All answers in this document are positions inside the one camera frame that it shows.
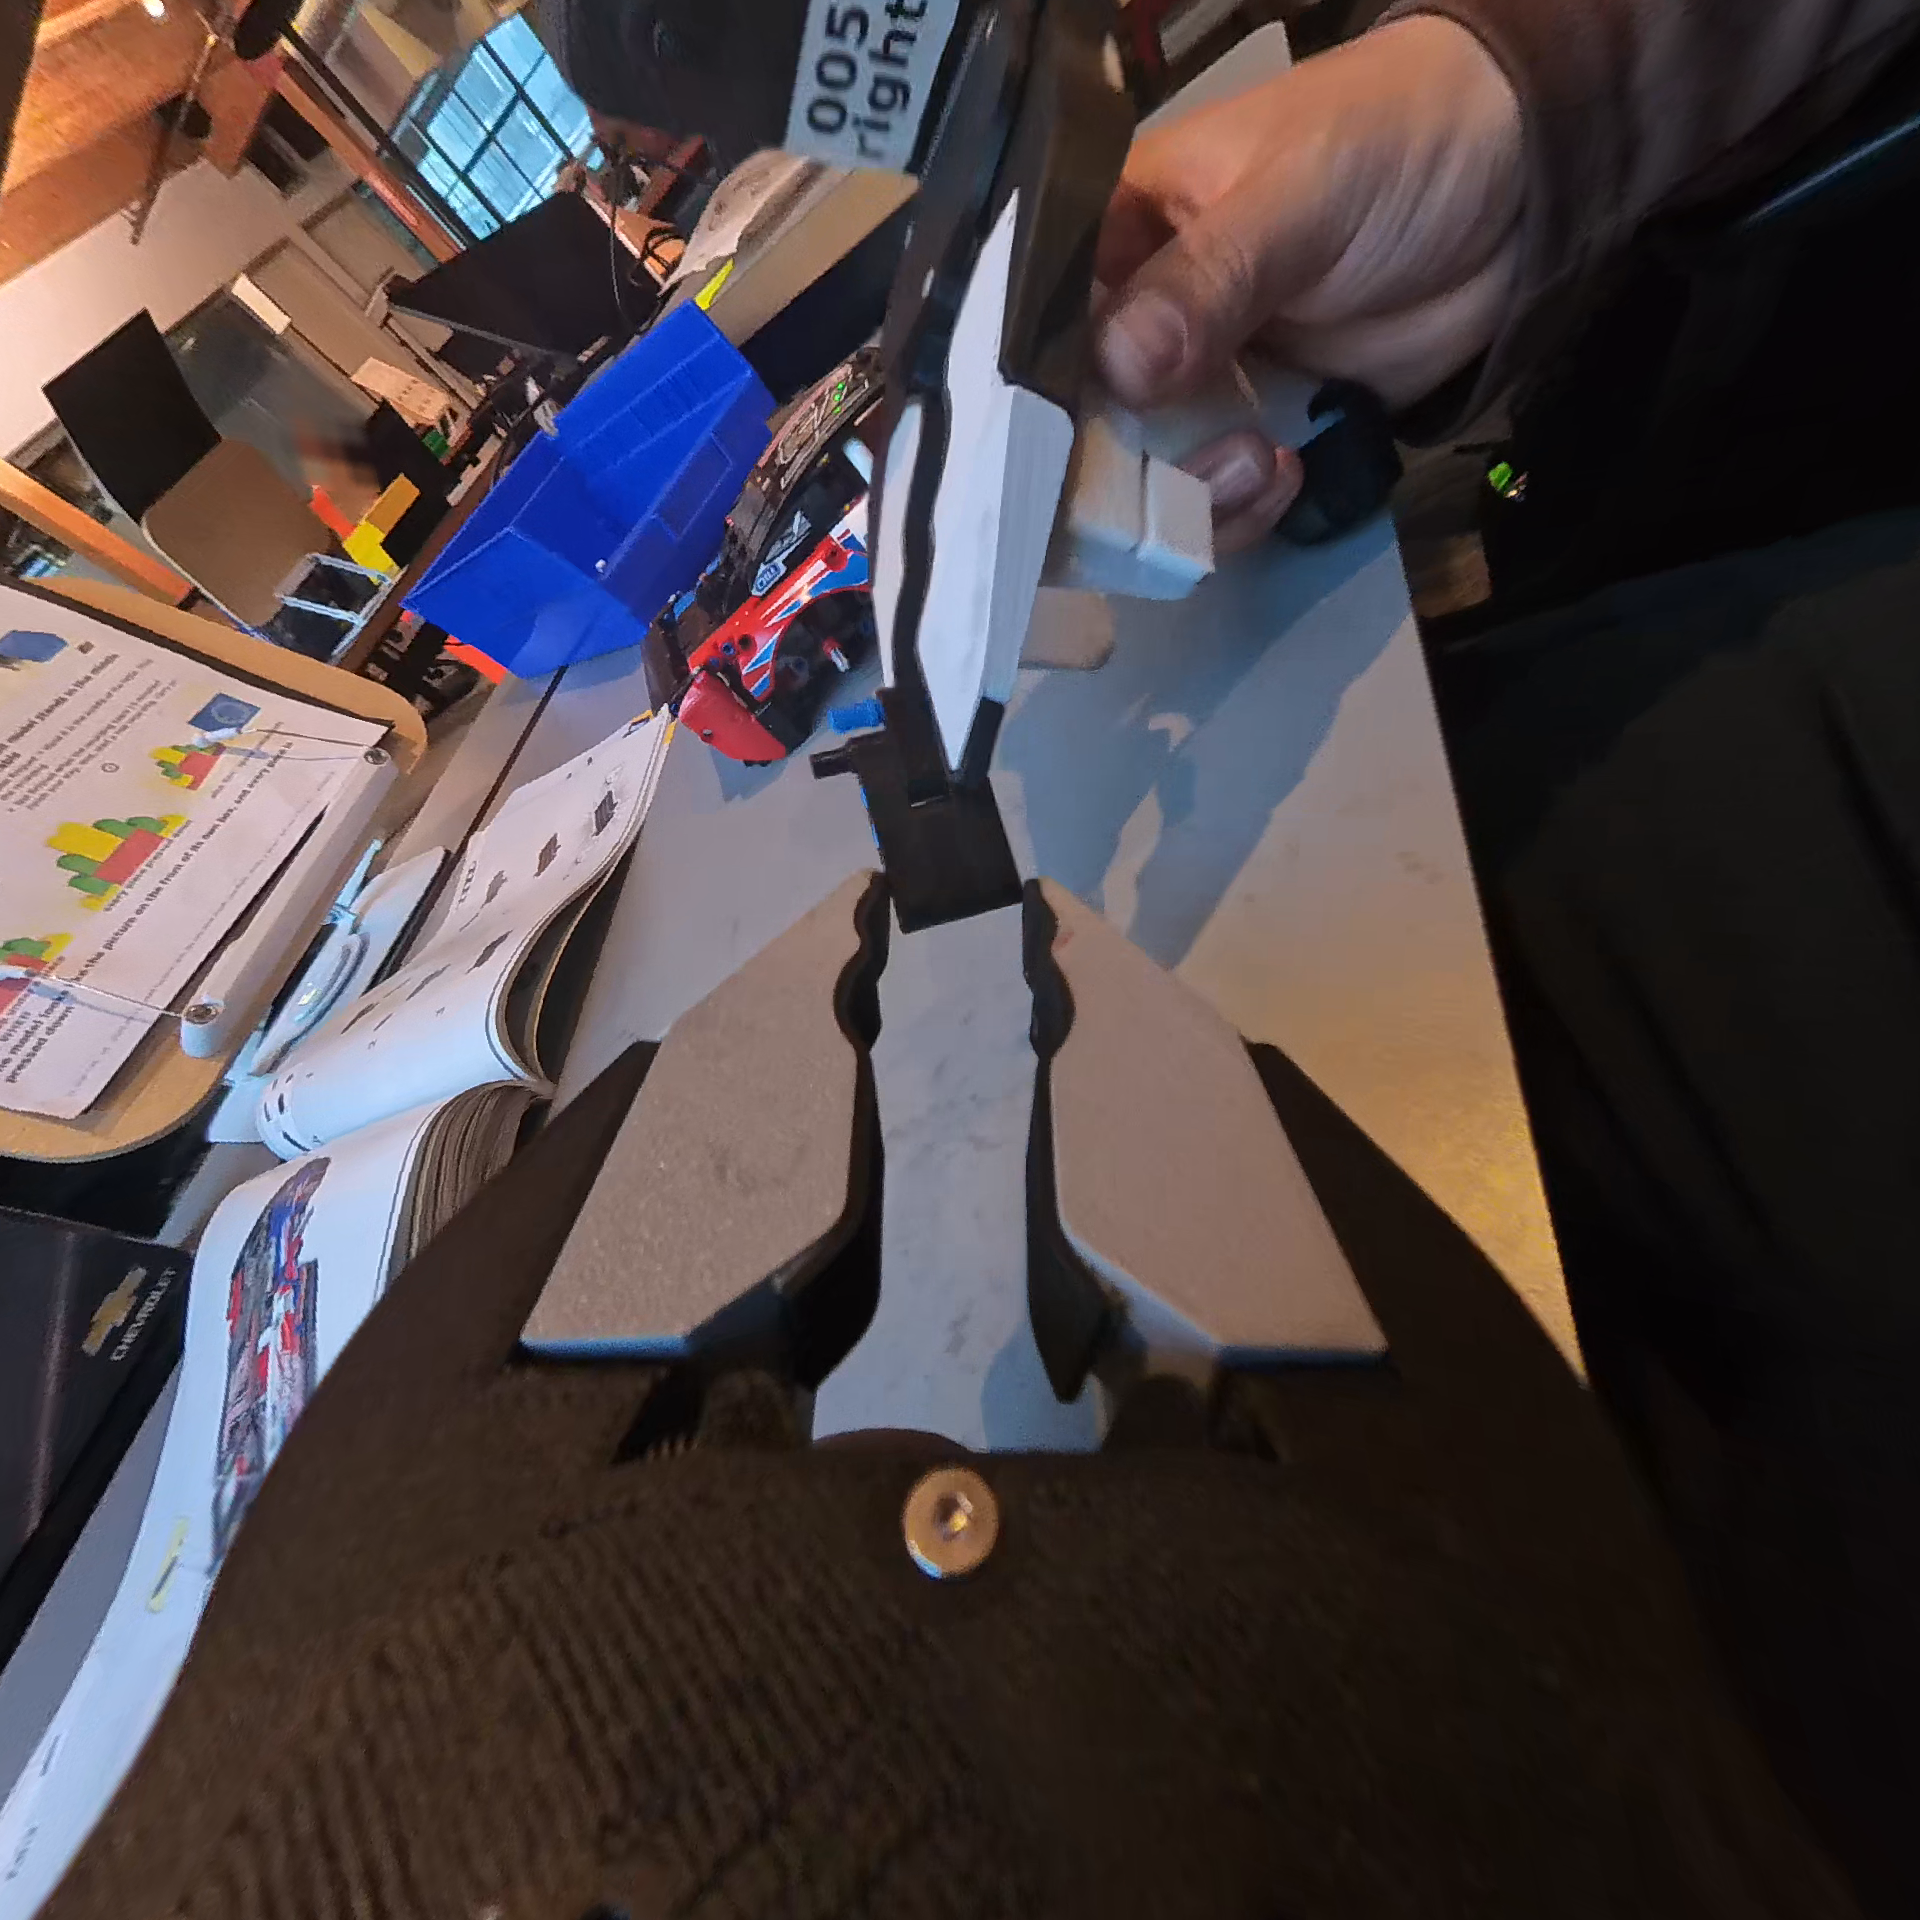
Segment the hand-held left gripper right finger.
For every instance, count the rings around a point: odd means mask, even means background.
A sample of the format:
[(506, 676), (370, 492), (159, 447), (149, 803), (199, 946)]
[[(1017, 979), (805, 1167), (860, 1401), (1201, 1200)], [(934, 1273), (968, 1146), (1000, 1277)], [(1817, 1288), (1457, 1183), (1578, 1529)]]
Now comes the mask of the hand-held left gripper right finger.
[(1370, 1305), (1240, 1033), (1054, 881), (1022, 896), (1026, 1313), (1090, 1380), (1375, 1367)]

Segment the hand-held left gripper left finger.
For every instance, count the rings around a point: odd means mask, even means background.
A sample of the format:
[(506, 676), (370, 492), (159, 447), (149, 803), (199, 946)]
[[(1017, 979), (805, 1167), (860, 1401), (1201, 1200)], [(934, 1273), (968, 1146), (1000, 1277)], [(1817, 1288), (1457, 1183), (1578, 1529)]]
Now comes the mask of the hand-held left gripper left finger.
[(888, 888), (857, 872), (666, 1029), (518, 1332), (529, 1357), (823, 1385), (880, 1297), (886, 949)]

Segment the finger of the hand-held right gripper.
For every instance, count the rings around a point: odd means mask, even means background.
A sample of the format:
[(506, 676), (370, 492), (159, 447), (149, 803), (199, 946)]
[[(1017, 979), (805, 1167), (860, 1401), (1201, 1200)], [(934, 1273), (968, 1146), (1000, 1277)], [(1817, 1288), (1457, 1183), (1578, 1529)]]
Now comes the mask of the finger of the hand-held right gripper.
[(1072, 411), (1000, 371), (1022, 196), (984, 237), (950, 330), (918, 666), (962, 775), (983, 704), (1009, 696), (1072, 460)]
[(921, 621), (940, 490), (940, 402), (905, 399), (874, 472), (872, 612), (881, 683), (912, 704), (927, 699)]

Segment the black brick assembly blue pins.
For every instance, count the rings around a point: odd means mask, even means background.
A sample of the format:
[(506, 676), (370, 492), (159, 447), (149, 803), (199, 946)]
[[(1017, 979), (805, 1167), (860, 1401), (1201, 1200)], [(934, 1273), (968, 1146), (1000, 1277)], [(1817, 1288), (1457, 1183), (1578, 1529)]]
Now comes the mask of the black brick assembly blue pins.
[(808, 754), (817, 779), (850, 778), (902, 936), (1017, 905), (1022, 879), (980, 752), (950, 763), (927, 697), (881, 688), (830, 708), (830, 745)]

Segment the person's right forearm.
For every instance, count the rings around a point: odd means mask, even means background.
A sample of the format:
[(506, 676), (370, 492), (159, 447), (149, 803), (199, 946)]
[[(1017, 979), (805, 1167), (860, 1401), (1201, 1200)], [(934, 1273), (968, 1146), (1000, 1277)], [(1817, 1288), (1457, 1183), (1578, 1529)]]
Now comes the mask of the person's right forearm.
[(1823, 124), (1916, 40), (1916, 3), (1449, 3), (1573, 225), (1632, 225)]

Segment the white desk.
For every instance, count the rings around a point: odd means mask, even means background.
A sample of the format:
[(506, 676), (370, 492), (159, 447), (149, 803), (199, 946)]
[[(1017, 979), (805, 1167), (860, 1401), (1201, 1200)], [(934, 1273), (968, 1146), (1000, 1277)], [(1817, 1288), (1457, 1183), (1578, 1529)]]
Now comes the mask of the white desk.
[[(1095, 909), (1153, 962), (1166, 962), (1191, 989), (1249, 1041), (1302, 1043), (1306, 1066), (1341, 1068), (1341, 1049), (1353, 1037), (1353, 1023), (1375, 1027), (1368, 1041), (1373, 1068), (1384, 1072), (1399, 1041), (1412, 1033), (1409, 1016), (1393, 1012), (1384, 1000), (1366, 995), (1409, 984), (1415, 1012), (1437, 1016), (1441, 1041), (1465, 1023), (1470, 1047), (1468, 1135), (1476, 1144), (1481, 1066), (1504, 1087), (1502, 1099), (1518, 1128), (1518, 1093), (1505, 1059), (1505, 1043), (1495, 1041), (1497, 1012), (1492, 965), (1486, 957), (1478, 909), (1472, 904), (1468, 850), (1456, 817), (1445, 757), (1433, 717), (1433, 699), (1409, 627), (1407, 589), (1401, 560), (1389, 544), (1389, 529), (1362, 525), (1353, 536), (1320, 546), (1317, 557), (1274, 554), (1271, 560), (1232, 562), (1224, 586), (1201, 588), (1192, 612), (1120, 612), (1120, 664), (1095, 682), (1072, 691), (1063, 674), (1041, 676), (1008, 696), (1015, 704), (1012, 772), (994, 775), (997, 800), (1009, 803), (1015, 857), (1024, 872), (1055, 873), (1063, 890)], [(1169, 864), (1151, 859), (1136, 879), (1132, 905), (1102, 896), (1095, 905), (1092, 866), (1105, 868), (1108, 856), (1122, 852), (1122, 813), (1132, 821), (1145, 805), (1145, 722), (1184, 715), (1194, 722), (1169, 767), (1194, 772), (1191, 793), (1194, 813), (1188, 828), (1169, 834)], [(666, 852), (692, 857), (717, 850), (695, 840), (692, 786), (701, 769), (712, 775), (717, 762), (690, 745), (666, 748), (658, 792), (631, 852), (640, 856), (636, 875), (644, 881), (649, 859)], [(799, 772), (774, 775), (760, 799), (734, 800), (734, 828), (748, 821), (784, 825), (799, 836), (793, 850), (802, 866), (813, 863), (807, 888), (823, 890), (831, 856), (833, 881), (848, 881), (880, 864), (863, 844), (855, 852), (850, 803), (802, 803)], [(984, 932), (916, 932), (895, 945), (897, 992), (880, 992), (880, 1011), (890, 1018), (895, 1041), (880, 1037), (881, 1068), (924, 1072), (925, 1099), (906, 1101), (912, 1128), (888, 1141), (893, 1163), (925, 1154), (932, 1173), (932, 1123), (950, 1123), (966, 1135), (958, 1091), (930, 1088), (930, 1051), (914, 1051), (932, 1037), (921, 1019), (937, 1016), (934, 987), (958, 987), (959, 960), (1009, 962), (1015, 952), (1012, 908), (990, 914)], [(471, 1202), (418, 1252), (452, 1255), (455, 1231), (481, 1231), (481, 1241), (506, 1250), (505, 1228), (481, 1228), (481, 1199), (513, 1200), (503, 1183), (533, 1173), (535, 1141), (493, 1176)], [(400, 1273), (380, 1297), (376, 1308), (400, 1301), (423, 1305), (423, 1281)], [(425, 1445), (450, 1440), (448, 1424), (429, 1424), (425, 1412), (425, 1363), (450, 1357), (455, 1332), (474, 1332), (468, 1308), (481, 1304), (481, 1277), (455, 1281), (452, 1308), (428, 1320), (428, 1351), (407, 1361), (394, 1356), (393, 1385), (380, 1385), (372, 1412), (398, 1415), (398, 1440), (375, 1452), (384, 1480), (375, 1480), (372, 1523), (398, 1523), (400, 1545), (423, 1545), (425, 1523), (400, 1523), (400, 1467), (425, 1467)], [(880, 1308), (874, 1357), (855, 1348), (853, 1385), (828, 1388), (833, 1424), (853, 1426), (855, 1415), (874, 1426), (934, 1426), (932, 1412), (958, 1418), (962, 1385), (980, 1391), (983, 1412), (1009, 1424), (994, 1429), (953, 1429), (958, 1439), (1015, 1439), (1015, 1452), (1063, 1449), (1065, 1440), (1090, 1440), (1092, 1404), (1086, 1418), (1068, 1405), (1068, 1426), (1040, 1418), (1040, 1356), (1029, 1335), (1005, 1341), (1020, 1348), (1015, 1375), (991, 1376), (984, 1348), (978, 1367), (962, 1351), (932, 1353), (906, 1369), (906, 1332), (934, 1335), (930, 1292), (912, 1327), (893, 1308)], [(308, 1401), (293, 1434), (294, 1466), (344, 1471), (344, 1440), (329, 1435), (348, 1420), (348, 1439), (372, 1442), (372, 1412), (348, 1418), (348, 1363), (386, 1357), (393, 1348), (357, 1330), (320, 1391)], [(320, 1493), (297, 1495), (293, 1471), (277, 1467), (264, 1480), (269, 1520), (293, 1523), (294, 1548), (320, 1548)], [(238, 1596), (240, 1567), (254, 1573), (240, 1545), (228, 1549), (199, 1624), (197, 1652), (210, 1645), (212, 1613), (218, 1600)]]

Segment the person's right hand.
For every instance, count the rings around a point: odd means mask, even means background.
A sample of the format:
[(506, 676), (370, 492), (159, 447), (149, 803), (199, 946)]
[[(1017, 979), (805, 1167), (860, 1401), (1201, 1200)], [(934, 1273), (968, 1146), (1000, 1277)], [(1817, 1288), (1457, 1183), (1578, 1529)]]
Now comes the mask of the person's right hand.
[(1512, 85), (1439, 13), (1141, 133), (1096, 240), (1100, 385), (1148, 413), (1254, 347), (1404, 413), (1497, 337), (1521, 162)]

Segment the red toy brick car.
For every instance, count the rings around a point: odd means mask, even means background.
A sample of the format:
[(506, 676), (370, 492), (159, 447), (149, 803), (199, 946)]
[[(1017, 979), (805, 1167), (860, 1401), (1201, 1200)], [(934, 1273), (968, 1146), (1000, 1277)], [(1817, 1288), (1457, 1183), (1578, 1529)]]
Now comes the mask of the red toy brick car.
[(784, 411), (712, 560), (644, 635), (649, 707), (720, 760), (799, 751), (872, 653), (865, 428), (881, 391), (880, 347), (863, 343)]

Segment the blue plastic bin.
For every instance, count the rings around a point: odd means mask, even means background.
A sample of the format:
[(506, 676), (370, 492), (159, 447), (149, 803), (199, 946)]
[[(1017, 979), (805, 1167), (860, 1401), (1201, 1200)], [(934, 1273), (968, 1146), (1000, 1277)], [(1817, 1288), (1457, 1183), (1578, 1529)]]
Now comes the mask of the blue plastic bin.
[(528, 440), (402, 604), (518, 679), (637, 645), (716, 557), (773, 411), (678, 307)]

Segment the open white instruction booklet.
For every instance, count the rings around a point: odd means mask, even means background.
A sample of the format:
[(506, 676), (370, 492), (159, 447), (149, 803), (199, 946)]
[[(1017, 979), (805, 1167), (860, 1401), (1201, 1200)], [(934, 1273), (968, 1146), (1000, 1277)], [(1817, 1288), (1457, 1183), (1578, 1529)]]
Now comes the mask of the open white instruction booklet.
[(633, 848), (673, 729), (672, 711), (650, 711), (506, 799), (471, 840), (434, 936), (264, 1087), (262, 1146), (290, 1162), (478, 1088), (551, 1091), (549, 980)]

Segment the dark tilted screen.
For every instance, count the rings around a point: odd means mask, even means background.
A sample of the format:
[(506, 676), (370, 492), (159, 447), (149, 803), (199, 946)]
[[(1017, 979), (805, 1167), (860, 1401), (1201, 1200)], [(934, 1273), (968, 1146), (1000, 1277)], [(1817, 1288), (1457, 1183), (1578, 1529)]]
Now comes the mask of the dark tilted screen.
[(572, 359), (646, 330), (658, 279), (582, 196), (556, 194), (416, 279), (391, 279), (389, 308), (452, 337)]

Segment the large paned window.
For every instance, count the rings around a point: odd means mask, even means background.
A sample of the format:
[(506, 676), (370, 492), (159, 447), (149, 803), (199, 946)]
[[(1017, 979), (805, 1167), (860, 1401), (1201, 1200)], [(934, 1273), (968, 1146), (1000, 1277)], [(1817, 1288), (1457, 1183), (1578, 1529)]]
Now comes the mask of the large paned window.
[(599, 157), (584, 103), (522, 12), (423, 80), (393, 143), (468, 243), (551, 200), (569, 164)]

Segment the black cardboard box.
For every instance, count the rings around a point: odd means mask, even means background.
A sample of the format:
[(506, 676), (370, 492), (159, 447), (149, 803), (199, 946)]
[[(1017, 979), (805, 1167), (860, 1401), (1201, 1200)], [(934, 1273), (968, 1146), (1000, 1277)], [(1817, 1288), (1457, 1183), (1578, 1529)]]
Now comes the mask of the black cardboard box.
[(182, 1348), (192, 1255), (1, 1211), (1, 1658), (14, 1655)]

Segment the printed brick instruction sheet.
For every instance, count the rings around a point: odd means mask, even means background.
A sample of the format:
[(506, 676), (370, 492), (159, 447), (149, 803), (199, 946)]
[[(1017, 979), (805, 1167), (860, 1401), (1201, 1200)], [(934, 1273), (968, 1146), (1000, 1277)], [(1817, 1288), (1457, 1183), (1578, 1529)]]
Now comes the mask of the printed brick instruction sheet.
[(1, 1104), (77, 1121), (386, 729), (53, 593), (1, 604)]

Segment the black monitor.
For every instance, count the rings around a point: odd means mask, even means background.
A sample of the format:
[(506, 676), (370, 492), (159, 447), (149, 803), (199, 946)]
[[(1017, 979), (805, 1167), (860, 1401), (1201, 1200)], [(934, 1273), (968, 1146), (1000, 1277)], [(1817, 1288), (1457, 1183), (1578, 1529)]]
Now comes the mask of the black monitor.
[(40, 396), (95, 487), (132, 522), (221, 443), (145, 308), (49, 378)]

